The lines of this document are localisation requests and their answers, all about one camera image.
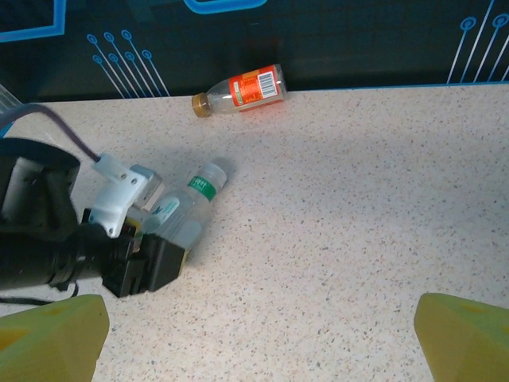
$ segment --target cable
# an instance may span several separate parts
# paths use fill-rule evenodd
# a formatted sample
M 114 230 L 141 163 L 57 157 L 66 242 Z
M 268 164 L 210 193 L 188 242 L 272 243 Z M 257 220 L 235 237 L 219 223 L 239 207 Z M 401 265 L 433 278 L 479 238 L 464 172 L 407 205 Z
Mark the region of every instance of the cable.
M 14 107 L 0 114 L 0 126 L 7 126 L 8 124 L 32 113 L 42 113 L 50 118 L 73 142 L 77 145 L 92 161 L 98 162 L 100 156 L 97 155 L 80 137 L 69 127 L 69 125 L 53 110 L 38 103 L 27 103 Z
M 78 292 L 80 291 L 80 287 L 78 283 L 74 284 L 74 291 L 71 294 L 71 297 L 76 297 Z M 16 305 L 35 305 L 35 306 L 43 306 L 48 305 L 56 301 L 51 300 L 40 300 L 39 298 L 30 298 L 30 297 L 0 297 L 0 304 L 16 304 Z

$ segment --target speckled countertop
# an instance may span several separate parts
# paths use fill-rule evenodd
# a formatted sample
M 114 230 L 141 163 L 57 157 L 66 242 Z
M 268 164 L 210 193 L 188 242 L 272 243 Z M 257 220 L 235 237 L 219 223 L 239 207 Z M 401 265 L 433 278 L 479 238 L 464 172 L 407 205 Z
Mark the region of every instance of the speckled countertop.
M 176 282 L 120 300 L 81 283 L 111 320 L 95 381 L 426 381 L 421 294 L 509 306 L 507 85 L 300 92 L 210 119 L 187 97 L 51 106 L 172 187 L 215 156 L 236 165 Z M 41 116 L 9 135 L 76 152 Z M 80 211 L 102 185 L 89 165 Z

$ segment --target green label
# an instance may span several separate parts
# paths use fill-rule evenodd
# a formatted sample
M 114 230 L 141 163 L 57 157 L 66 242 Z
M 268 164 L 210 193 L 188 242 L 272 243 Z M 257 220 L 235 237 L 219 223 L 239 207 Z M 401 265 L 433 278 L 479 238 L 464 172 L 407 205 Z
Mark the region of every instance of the green label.
M 237 102 L 239 103 L 239 105 L 243 105 L 244 101 L 242 99 L 242 94 L 240 94 L 239 83 L 234 82 L 233 88 L 235 89 L 235 95 L 237 96 Z
M 217 194 L 216 189 L 206 179 L 202 177 L 194 177 L 188 184 L 189 187 L 193 187 L 196 191 L 200 192 L 204 197 L 211 201 Z

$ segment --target white bottle cap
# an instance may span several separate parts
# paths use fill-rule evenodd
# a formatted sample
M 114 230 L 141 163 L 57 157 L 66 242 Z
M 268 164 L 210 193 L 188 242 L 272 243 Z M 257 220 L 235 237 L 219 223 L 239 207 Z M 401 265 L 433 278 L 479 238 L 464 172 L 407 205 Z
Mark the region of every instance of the white bottle cap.
M 223 169 L 211 162 L 207 163 L 198 171 L 198 176 L 210 181 L 216 188 L 217 193 L 223 188 L 227 180 L 227 175 Z

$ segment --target bottle cap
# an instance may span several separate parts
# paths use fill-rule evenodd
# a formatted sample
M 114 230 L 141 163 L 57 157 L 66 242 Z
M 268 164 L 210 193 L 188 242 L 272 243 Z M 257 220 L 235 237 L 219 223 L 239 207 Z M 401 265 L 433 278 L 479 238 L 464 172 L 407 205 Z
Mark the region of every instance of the bottle cap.
M 192 97 L 192 109 L 194 114 L 199 118 L 210 117 L 212 110 L 208 104 L 207 95 L 205 93 L 196 94 Z
M 203 166 L 198 172 L 199 177 L 203 177 L 210 181 L 216 191 L 219 192 L 227 180 L 227 175 L 218 165 L 215 163 L 209 162 L 205 166 Z

